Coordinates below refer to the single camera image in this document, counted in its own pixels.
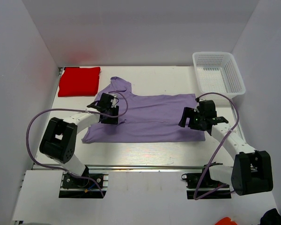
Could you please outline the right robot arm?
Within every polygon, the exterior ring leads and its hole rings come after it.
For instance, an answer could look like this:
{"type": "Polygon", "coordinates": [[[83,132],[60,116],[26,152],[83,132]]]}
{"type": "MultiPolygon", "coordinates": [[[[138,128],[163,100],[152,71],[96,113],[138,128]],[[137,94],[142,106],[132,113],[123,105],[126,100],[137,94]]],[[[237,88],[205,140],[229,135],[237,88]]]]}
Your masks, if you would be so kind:
{"type": "Polygon", "coordinates": [[[194,199],[198,200],[212,194],[220,188],[230,186],[238,195],[270,192],[274,187],[271,157],[266,151],[258,151],[247,144],[226,118],[217,115],[215,103],[212,100],[197,100],[196,108],[185,107],[180,127],[192,130],[206,131],[219,141],[232,157],[233,166],[224,166],[214,162],[212,156],[204,165],[201,176],[191,176],[189,187],[196,187],[194,199]]]}

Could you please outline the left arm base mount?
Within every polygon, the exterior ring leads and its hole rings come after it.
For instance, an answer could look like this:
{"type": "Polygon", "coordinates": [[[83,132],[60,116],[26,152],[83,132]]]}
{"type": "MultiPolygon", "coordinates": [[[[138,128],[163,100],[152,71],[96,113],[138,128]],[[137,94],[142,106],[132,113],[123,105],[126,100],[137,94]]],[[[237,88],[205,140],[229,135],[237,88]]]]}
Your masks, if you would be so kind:
{"type": "MultiPolygon", "coordinates": [[[[103,195],[107,192],[108,174],[91,173],[89,177],[94,179],[101,188],[103,195]]],[[[88,179],[77,179],[64,173],[61,180],[59,198],[69,199],[103,199],[97,185],[88,179]]]]}

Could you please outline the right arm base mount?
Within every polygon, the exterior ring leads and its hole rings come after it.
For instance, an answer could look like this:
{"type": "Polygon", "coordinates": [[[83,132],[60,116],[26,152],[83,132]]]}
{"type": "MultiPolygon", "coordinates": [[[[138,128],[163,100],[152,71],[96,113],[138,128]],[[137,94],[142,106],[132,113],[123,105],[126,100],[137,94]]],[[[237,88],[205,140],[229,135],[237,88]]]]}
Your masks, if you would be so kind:
{"type": "MultiPolygon", "coordinates": [[[[201,177],[201,173],[184,173],[181,175],[181,180],[186,182],[186,196],[188,200],[194,199],[195,189],[201,177]]],[[[221,186],[222,183],[219,181],[210,180],[207,176],[204,177],[196,197],[200,197],[205,193],[221,186]]],[[[231,199],[232,191],[229,188],[229,185],[225,185],[222,188],[219,188],[215,192],[204,196],[202,199],[215,200],[215,199],[231,199]]]]}

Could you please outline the purple t shirt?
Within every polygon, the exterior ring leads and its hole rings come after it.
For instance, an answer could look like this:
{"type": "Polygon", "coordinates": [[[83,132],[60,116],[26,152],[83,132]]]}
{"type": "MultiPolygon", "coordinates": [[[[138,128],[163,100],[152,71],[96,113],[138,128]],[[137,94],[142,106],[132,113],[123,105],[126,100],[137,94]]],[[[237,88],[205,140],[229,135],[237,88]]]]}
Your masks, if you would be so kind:
{"type": "Polygon", "coordinates": [[[202,131],[183,128],[178,125],[185,107],[194,108],[195,94],[138,96],[132,93],[130,82],[112,77],[110,84],[96,96],[103,93],[121,92],[118,96],[120,112],[117,125],[97,123],[90,126],[82,138],[83,143],[165,143],[203,142],[202,131]]]}

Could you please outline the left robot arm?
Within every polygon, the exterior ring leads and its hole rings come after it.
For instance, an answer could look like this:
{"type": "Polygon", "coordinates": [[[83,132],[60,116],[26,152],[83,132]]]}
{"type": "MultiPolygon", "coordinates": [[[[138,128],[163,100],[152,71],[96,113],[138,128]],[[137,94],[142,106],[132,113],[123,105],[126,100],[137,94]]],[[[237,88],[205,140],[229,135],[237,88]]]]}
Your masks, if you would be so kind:
{"type": "Polygon", "coordinates": [[[63,169],[74,174],[74,182],[79,187],[89,183],[89,169],[75,155],[76,136],[92,125],[117,125],[119,106],[115,94],[103,93],[98,101],[87,106],[94,110],[79,112],[73,116],[49,120],[39,150],[42,154],[56,161],[63,169]]]}

